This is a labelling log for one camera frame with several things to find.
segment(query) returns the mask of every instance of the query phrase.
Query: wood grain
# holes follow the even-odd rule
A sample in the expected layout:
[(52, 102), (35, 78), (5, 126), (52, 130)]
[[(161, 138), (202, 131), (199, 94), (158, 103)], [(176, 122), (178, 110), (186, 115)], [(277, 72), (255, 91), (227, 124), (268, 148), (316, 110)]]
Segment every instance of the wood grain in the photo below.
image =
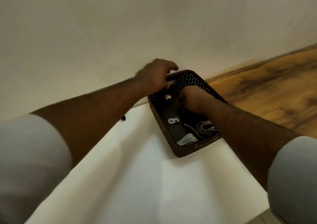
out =
[(209, 81), (230, 104), (317, 138), (317, 47)]

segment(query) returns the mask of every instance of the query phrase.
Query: brown basket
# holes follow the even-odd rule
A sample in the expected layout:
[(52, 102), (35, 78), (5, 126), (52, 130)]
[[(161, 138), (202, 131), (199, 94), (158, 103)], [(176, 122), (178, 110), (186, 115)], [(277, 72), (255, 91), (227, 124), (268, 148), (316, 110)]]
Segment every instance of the brown basket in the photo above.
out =
[[(166, 79), (167, 81), (178, 80), (180, 77), (186, 74), (190, 75), (192, 78), (195, 78), (196, 84), (199, 83), (200, 88), (206, 90), (216, 99), (219, 99), (224, 103), (228, 103), (212, 87), (210, 87), (199, 75), (197, 75), (192, 70), (183, 70), (180, 72), (175, 72), (173, 74), (168, 75)], [(181, 84), (180, 86), (177, 86), (177, 83), (176, 83), (175, 85), (172, 85), (169, 88), (169, 90), (162, 90), (148, 97), (150, 108), (154, 114), (154, 117), (158, 125), (160, 126), (160, 129), (162, 130), (173, 153), (177, 157), (184, 157), (186, 155), (189, 155), (197, 150), (204, 148), (205, 146), (208, 146), (212, 142), (215, 142), (216, 140), (219, 140), (221, 138), (220, 134), (217, 132), (215, 133), (215, 135), (206, 139), (198, 138), (200, 139), (198, 142), (195, 142), (188, 146), (180, 146), (177, 144), (177, 141), (183, 138), (186, 134), (188, 133), (194, 134), (194, 133), (192, 130), (190, 130), (188, 127), (186, 127), (185, 125), (181, 123), (182, 119), (180, 123), (173, 124), (173, 125), (170, 125), (167, 122), (167, 120), (169, 118), (178, 116), (177, 110), (179, 110), (182, 107), (182, 104), (178, 100), (179, 91), (186, 85), (194, 85), (194, 84), (195, 83), (191, 82), (191, 84)], [(172, 95), (172, 100), (170, 103), (167, 103), (165, 100), (162, 99), (165, 94)]]

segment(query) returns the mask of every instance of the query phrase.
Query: white table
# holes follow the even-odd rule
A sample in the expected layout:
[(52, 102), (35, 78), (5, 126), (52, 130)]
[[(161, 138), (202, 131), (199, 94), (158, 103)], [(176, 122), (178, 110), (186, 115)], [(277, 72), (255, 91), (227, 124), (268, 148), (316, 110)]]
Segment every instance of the white table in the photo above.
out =
[(177, 158), (148, 104), (131, 109), (38, 207), (30, 223), (234, 223), (267, 194), (218, 140)]

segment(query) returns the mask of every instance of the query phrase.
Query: hand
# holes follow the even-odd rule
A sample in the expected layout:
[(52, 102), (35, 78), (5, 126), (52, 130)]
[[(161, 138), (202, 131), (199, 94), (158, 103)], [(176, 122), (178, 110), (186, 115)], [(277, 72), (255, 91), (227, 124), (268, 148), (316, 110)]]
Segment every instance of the hand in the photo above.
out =
[(135, 78), (140, 81), (144, 90), (144, 96), (154, 94), (164, 88), (169, 88), (166, 75), (171, 70), (178, 70), (178, 66), (172, 61), (163, 59), (155, 59), (141, 69)]
[(185, 99), (185, 109), (202, 115), (204, 115), (207, 108), (206, 102), (214, 99), (212, 95), (200, 89), (197, 85), (184, 87), (179, 97), (180, 99)]

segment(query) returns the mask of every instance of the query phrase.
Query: sleeve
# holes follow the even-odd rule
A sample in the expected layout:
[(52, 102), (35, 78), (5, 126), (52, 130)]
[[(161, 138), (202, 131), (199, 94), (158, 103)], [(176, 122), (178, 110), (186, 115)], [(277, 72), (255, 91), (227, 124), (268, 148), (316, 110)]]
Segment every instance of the sleeve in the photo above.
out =
[(317, 140), (300, 136), (285, 145), (269, 170), (267, 190), (279, 219), (317, 223)]
[(65, 141), (46, 120), (28, 114), (2, 123), (0, 223), (24, 223), (71, 165)]

